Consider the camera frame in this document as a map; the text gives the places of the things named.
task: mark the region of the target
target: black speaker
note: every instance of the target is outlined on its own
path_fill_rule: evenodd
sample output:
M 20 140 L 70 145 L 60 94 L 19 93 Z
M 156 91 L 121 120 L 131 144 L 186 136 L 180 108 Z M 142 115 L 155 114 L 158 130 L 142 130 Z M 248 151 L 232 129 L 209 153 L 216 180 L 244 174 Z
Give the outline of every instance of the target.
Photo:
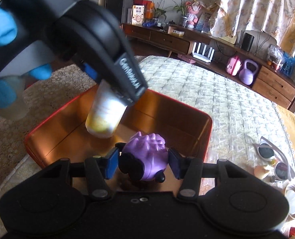
M 246 51 L 250 51 L 252 48 L 253 42 L 254 42 L 254 36 L 252 36 L 248 33 L 245 33 L 241 48 Z

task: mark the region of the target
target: white quilted tablecloth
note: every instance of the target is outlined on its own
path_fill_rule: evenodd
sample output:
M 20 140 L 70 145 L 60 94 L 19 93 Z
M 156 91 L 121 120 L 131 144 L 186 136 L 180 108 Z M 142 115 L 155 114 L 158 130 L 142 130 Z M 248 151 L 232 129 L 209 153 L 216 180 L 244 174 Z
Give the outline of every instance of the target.
M 207 162 L 225 158 L 253 173 L 254 166 L 264 163 L 257 157 L 252 143 L 265 136 L 284 152 L 295 170 L 294 151 L 273 102 L 223 76 L 180 60 L 149 56 L 140 62 L 140 67 L 150 89 L 212 117 Z M 70 72 L 72 69 L 80 72 L 77 67 L 68 68 Z M 65 78 L 64 70 L 59 71 Z M 0 197 L 38 170 L 30 157 L 24 157 L 0 186 Z M 213 187 L 213 179 L 203 179 L 202 186 L 205 193 Z M 276 186 L 281 188 L 286 184 L 277 183 Z M 0 221 L 0 236 L 3 233 L 5 229 Z

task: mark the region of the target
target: pink stuffed toy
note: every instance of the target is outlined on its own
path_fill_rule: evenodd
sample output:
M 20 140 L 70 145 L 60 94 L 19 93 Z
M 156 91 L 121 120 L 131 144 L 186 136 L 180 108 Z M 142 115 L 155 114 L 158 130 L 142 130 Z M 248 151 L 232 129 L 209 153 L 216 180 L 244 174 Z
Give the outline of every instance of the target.
M 198 14 L 202 8 L 201 2 L 196 2 L 196 0 L 193 0 L 193 3 L 188 1 L 185 3 L 185 6 L 187 8 L 187 20 L 188 20 L 188 28 L 194 28 L 194 24 L 198 22 L 198 17 L 196 14 Z

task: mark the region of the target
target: purple kettlebell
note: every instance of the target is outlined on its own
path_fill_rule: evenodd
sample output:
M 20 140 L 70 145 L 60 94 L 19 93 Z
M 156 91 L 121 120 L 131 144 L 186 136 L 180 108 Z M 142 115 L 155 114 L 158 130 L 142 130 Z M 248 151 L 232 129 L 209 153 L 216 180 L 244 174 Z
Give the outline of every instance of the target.
M 123 147 L 119 157 L 119 169 L 128 173 L 131 180 L 164 182 L 164 170 L 168 164 L 165 140 L 158 134 L 142 136 L 137 132 Z
M 252 72 L 251 70 L 247 69 L 247 63 L 252 63 L 255 67 L 256 70 Z M 244 68 L 239 72 L 239 79 L 247 85 L 251 85 L 253 80 L 254 80 L 254 75 L 257 73 L 259 67 L 256 62 L 253 60 L 245 60 L 244 62 Z

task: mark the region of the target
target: purple figurine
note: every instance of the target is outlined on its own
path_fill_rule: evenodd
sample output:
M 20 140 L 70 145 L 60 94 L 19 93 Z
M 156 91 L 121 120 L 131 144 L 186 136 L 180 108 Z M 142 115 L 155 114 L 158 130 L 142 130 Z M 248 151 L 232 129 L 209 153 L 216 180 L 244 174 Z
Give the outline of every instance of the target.
M 137 132 L 125 144 L 119 157 L 119 169 L 134 180 L 164 182 L 168 164 L 165 140 L 158 134 L 142 136 Z

